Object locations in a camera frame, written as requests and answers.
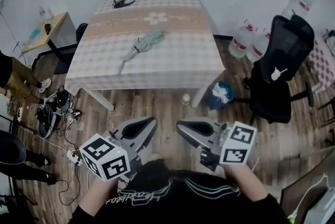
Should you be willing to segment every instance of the person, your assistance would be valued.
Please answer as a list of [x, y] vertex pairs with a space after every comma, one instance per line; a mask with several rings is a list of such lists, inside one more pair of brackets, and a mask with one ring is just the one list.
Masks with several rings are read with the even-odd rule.
[[169, 171], [162, 159], [148, 162], [118, 191], [118, 180], [96, 179], [69, 224], [131, 220], [203, 219], [223, 223], [289, 223], [260, 180], [242, 164], [224, 166], [227, 179]]
[[37, 87], [39, 93], [43, 93], [51, 85], [50, 78], [39, 82], [20, 61], [2, 54], [1, 51], [0, 63], [3, 67], [0, 75], [0, 94], [3, 94], [8, 99], [14, 96], [22, 103], [44, 104], [44, 99], [32, 94], [29, 87], [24, 84], [24, 81]]
[[[50, 165], [51, 161], [43, 154], [37, 154], [26, 150], [25, 162], [32, 162], [38, 167]], [[15, 180], [35, 180], [45, 182], [48, 185], [56, 184], [56, 176], [41, 169], [36, 169], [27, 164], [4, 164], [0, 162], [0, 172]]]

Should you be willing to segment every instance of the black lamp shade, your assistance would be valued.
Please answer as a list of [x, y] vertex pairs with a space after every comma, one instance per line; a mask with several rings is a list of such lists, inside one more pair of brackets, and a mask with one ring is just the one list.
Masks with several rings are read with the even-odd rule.
[[0, 130], [0, 163], [20, 164], [26, 159], [26, 148], [15, 135]]

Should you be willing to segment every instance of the checkered tablecloth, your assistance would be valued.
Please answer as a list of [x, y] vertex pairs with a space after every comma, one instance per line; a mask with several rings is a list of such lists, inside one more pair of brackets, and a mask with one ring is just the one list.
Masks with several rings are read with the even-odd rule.
[[[90, 90], [202, 88], [225, 70], [199, 0], [136, 0], [114, 9], [103, 1], [86, 29], [66, 76], [75, 95]], [[154, 28], [165, 38], [148, 52], [122, 58]]]
[[318, 76], [319, 90], [323, 91], [335, 81], [335, 59], [320, 35], [315, 35], [314, 49], [308, 58]]

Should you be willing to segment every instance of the lamp base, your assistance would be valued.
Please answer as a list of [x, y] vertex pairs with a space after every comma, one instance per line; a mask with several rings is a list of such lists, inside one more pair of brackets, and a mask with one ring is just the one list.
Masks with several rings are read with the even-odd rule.
[[131, 5], [135, 2], [135, 0], [121, 0], [120, 2], [116, 2], [113, 7], [114, 8], [121, 8], [121, 7], [125, 7], [128, 5]]

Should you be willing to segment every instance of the red label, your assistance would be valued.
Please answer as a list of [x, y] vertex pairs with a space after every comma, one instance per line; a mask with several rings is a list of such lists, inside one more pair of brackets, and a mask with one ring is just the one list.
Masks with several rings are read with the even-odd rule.
[[252, 46], [252, 49], [253, 49], [254, 54], [257, 57], [260, 57], [260, 58], [262, 57], [263, 54], [260, 51], [258, 51], [255, 46]]
[[238, 50], [243, 52], [246, 49], [246, 47], [241, 45], [235, 38], [233, 39], [233, 42]]
[[309, 11], [309, 7], [303, 1], [300, 1], [299, 5], [306, 11]]

